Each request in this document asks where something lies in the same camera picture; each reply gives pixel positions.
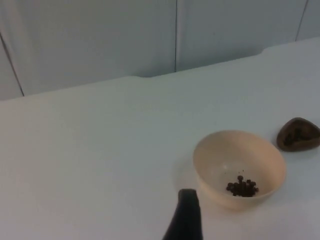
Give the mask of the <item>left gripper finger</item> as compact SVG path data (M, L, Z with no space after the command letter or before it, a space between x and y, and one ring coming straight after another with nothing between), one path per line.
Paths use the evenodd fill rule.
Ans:
M202 240L201 208L197 191L183 188L163 240Z

